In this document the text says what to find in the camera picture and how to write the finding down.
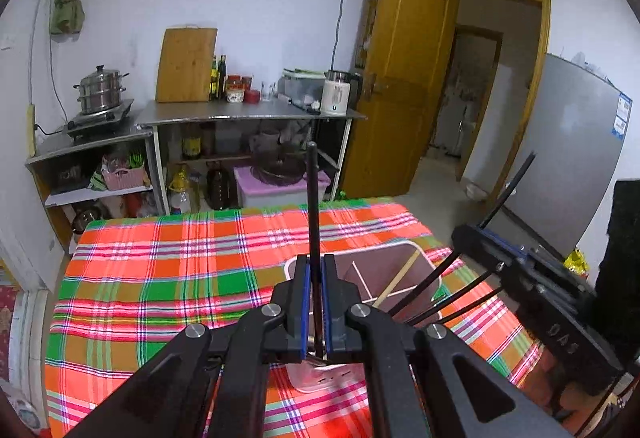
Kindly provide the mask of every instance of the metal pivot screw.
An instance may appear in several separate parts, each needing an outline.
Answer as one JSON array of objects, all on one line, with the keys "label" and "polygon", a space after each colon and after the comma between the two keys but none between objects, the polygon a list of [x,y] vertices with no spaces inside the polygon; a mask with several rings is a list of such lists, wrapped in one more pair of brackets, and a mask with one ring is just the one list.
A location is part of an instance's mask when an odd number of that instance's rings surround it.
[{"label": "metal pivot screw", "polygon": [[264,305],[260,309],[260,311],[262,312],[263,315],[266,315],[267,317],[276,317],[276,315],[278,315],[282,311],[282,308],[280,308],[279,304],[269,303]]},{"label": "metal pivot screw", "polygon": [[190,339],[197,339],[199,337],[202,337],[206,330],[207,327],[204,324],[195,323],[187,326],[187,329],[184,331],[184,333]]},{"label": "metal pivot screw", "polygon": [[356,317],[366,317],[371,313],[369,305],[356,303],[351,307],[351,313]]},{"label": "metal pivot screw", "polygon": [[430,324],[427,326],[427,335],[432,339],[444,339],[447,329],[442,324]]}]

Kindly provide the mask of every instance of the stainless steel counter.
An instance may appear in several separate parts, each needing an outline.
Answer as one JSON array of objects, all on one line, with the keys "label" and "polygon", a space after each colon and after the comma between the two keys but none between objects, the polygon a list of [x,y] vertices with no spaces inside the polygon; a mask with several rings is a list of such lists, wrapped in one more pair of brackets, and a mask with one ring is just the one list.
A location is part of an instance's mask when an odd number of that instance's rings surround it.
[{"label": "stainless steel counter", "polygon": [[45,139],[42,144],[37,145],[35,157],[27,159],[27,166],[36,162],[49,160],[50,158],[61,157],[70,153],[77,153],[93,147],[102,147],[118,142],[145,139],[153,136],[153,131],[149,128],[140,128],[136,123],[135,115],[127,117],[120,129],[114,133],[104,133],[89,138],[79,138],[74,141],[64,131],[56,133]]},{"label": "stainless steel counter", "polygon": [[202,103],[157,103],[149,101],[136,119],[139,126],[159,126],[188,122],[206,122],[224,119],[364,119],[365,116],[354,110],[346,115],[312,115],[291,104],[279,100],[258,104],[232,104],[224,101]]}]

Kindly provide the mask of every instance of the refrigerator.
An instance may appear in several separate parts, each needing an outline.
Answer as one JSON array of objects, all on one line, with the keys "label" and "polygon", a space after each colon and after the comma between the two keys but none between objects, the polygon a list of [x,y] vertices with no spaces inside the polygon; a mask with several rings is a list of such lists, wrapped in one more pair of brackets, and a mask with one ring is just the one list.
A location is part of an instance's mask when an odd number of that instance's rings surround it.
[{"label": "refrigerator", "polygon": [[607,80],[546,54],[508,180],[533,164],[488,229],[564,261],[591,222],[620,157],[632,101]]}]

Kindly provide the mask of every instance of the door frame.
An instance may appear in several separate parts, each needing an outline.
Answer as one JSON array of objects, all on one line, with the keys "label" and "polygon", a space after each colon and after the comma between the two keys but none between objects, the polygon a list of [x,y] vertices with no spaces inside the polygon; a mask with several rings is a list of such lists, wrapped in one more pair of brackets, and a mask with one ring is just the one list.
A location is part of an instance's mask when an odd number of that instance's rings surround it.
[{"label": "door frame", "polygon": [[520,145],[522,144],[522,139],[524,138],[524,133],[527,129],[527,125],[529,125],[529,119],[531,117],[531,113],[533,112],[533,106],[536,102],[538,86],[540,84],[540,79],[542,78],[542,69],[545,63],[545,54],[549,43],[549,29],[551,26],[551,0],[515,1],[525,3],[533,2],[540,6],[540,8],[542,9],[542,14],[540,15],[540,36],[538,37],[536,62],[533,66],[533,75],[531,78],[531,85],[529,86],[529,94],[527,94],[527,101],[525,102],[522,117],[520,118],[518,128],[516,129],[516,133],[513,137],[513,142],[511,142],[511,149],[509,150],[507,158],[504,161],[504,165],[502,166],[502,170],[500,171],[498,179],[494,184],[494,188],[489,193],[489,196],[487,198],[489,204],[492,204],[498,198],[498,195],[500,194],[500,191],[502,190],[502,187],[507,180],[507,176],[511,171],[511,166],[513,165],[513,161],[518,154]]},{"label": "door frame", "polygon": [[469,162],[469,158],[471,157],[471,152],[476,145],[476,139],[478,138],[478,133],[480,132],[480,126],[482,125],[482,121],[484,120],[484,113],[486,112],[487,104],[489,104],[489,98],[491,97],[491,92],[494,89],[494,81],[495,81],[495,73],[498,70],[498,62],[500,61],[500,51],[502,49],[502,33],[497,30],[491,30],[489,28],[476,27],[475,25],[456,25],[456,31],[454,34],[454,44],[451,50],[451,60],[453,61],[454,54],[456,52],[456,37],[459,34],[467,34],[470,36],[476,36],[477,38],[485,38],[486,40],[495,41],[495,52],[494,52],[494,60],[491,65],[491,70],[489,72],[489,79],[487,79],[486,88],[482,93],[481,103],[480,103],[480,111],[478,113],[478,119],[476,120],[476,127],[474,131],[471,133],[471,138],[469,139],[469,143],[466,145],[466,148],[460,158],[458,165],[456,166],[456,180],[462,180],[462,175],[465,172],[466,165]]}]

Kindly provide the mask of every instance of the door handle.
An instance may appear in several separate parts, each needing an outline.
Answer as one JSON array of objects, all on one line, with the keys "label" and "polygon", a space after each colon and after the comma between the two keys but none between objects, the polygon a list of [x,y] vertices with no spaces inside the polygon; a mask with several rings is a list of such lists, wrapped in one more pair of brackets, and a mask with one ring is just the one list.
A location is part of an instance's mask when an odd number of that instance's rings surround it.
[{"label": "door handle", "polygon": [[366,93],[367,101],[370,101],[373,95],[382,95],[383,94],[382,91],[389,88],[388,84],[377,82],[378,74],[376,73],[370,73],[369,75],[366,76],[365,79],[368,81],[367,86],[364,87],[367,91]]}]

